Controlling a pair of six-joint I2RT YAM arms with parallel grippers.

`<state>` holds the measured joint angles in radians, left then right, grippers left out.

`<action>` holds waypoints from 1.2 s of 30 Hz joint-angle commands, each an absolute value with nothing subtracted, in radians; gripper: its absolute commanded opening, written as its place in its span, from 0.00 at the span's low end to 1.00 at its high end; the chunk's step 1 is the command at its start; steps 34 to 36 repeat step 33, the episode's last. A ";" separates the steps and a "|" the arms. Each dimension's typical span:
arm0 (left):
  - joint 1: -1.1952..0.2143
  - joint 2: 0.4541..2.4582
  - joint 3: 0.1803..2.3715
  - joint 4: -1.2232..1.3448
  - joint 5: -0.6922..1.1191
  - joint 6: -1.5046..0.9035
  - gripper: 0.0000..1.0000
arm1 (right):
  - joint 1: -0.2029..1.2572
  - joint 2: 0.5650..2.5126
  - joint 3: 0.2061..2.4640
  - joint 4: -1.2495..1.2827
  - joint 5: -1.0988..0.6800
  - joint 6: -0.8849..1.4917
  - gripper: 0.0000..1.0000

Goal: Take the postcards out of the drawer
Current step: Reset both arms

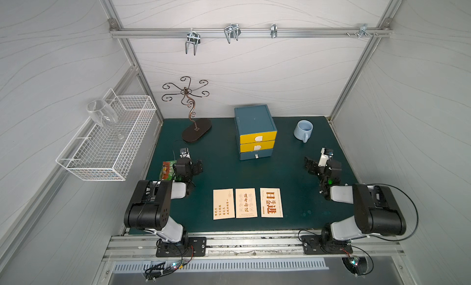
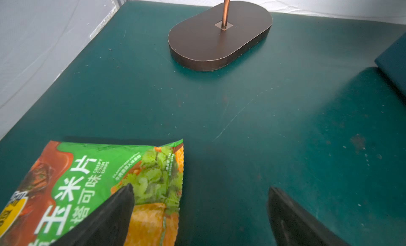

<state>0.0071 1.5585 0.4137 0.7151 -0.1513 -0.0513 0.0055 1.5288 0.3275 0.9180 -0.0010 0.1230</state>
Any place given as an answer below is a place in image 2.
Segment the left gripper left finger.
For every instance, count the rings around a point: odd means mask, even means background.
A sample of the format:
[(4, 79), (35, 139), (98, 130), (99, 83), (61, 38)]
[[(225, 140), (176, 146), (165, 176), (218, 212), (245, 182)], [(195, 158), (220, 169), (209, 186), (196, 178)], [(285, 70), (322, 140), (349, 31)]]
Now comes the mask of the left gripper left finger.
[(133, 208), (133, 186), (128, 184), (52, 245), (122, 246), (128, 234)]

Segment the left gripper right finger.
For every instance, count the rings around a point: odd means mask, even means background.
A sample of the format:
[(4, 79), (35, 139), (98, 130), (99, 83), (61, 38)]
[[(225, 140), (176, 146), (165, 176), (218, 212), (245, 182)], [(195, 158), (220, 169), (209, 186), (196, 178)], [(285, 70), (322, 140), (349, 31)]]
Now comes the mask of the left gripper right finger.
[(280, 188), (269, 188), (267, 212), (278, 246), (348, 245)]

